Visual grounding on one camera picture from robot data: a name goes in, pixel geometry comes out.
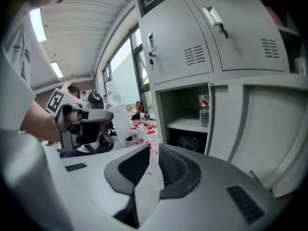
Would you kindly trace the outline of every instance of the window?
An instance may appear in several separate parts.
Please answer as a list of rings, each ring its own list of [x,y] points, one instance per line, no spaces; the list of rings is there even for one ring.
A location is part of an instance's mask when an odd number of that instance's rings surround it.
[[[110,80],[115,82],[130,117],[136,113],[136,102],[141,101],[144,110],[149,112],[150,119],[155,119],[148,70],[138,26],[129,31],[108,61],[103,71],[103,78],[105,83]]]
[[[136,112],[136,102],[140,100],[130,39],[118,49],[110,61],[112,81],[118,88],[122,102],[126,105],[129,116]]]
[[[140,28],[135,31],[136,45],[139,46],[142,44]]]
[[[155,119],[154,109],[153,109],[153,105],[152,105],[151,91],[147,91],[145,93],[145,98],[146,98],[146,103],[147,103],[147,106],[148,106],[148,112],[149,112],[150,118]]]
[[[111,72],[113,73],[129,55],[131,55],[131,47],[128,39],[112,58],[110,62]]]
[[[144,58],[144,52],[141,50],[138,55],[138,68],[141,74],[141,85],[145,86],[149,84],[149,77],[146,70],[145,65],[145,58]]]

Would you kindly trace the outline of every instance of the hand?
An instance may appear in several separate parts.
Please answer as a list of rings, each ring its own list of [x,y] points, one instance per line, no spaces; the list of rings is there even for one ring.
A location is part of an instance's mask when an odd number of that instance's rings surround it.
[[[81,113],[77,115],[78,121],[81,120],[81,117],[82,117]],[[72,128],[72,126],[73,126],[72,120],[71,120],[71,113],[68,113],[68,114],[64,115],[63,118],[64,118],[64,126],[65,126],[65,128],[67,130],[70,130]]]

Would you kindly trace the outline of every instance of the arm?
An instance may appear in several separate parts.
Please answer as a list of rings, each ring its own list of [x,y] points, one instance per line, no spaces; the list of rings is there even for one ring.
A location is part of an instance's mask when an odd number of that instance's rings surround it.
[[[56,127],[54,117],[35,101],[32,102],[20,129],[38,139],[60,141],[60,132]]]

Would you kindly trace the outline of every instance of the lock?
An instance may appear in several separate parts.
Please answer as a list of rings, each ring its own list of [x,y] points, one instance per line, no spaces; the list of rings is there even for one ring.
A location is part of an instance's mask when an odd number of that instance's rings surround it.
[[[152,66],[152,70],[154,71],[154,67],[153,67],[154,62],[153,62],[153,59],[152,59],[152,58],[150,58],[150,64],[151,64],[151,66]]]
[[[228,38],[228,33],[227,33],[227,31],[225,30],[225,28],[224,28],[224,26],[223,26],[223,23],[220,23],[220,24],[219,24],[218,32],[223,33],[223,34],[225,35],[226,39]]]

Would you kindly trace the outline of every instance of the black rubber pad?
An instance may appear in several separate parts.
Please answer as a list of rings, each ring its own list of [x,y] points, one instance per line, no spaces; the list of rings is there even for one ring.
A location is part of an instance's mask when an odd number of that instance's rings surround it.
[[[71,171],[74,171],[74,170],[77,170],[77,169],[84,168],[86,166],[87,165],[81,163],[81,164],[74,164],[74,165],[65,166],[65,168],[66,168],[67,172],[71,172]]]
[[[182,198],[194,189],[201,178],[198,164],[164,144],[159,145],[158,164],[165,187],[160,191],[159,199]]]
[[[149,166],[150,146],[138,149],[109,162],[104,174],[111,187],[118,193],[133,196],[135,187]]]

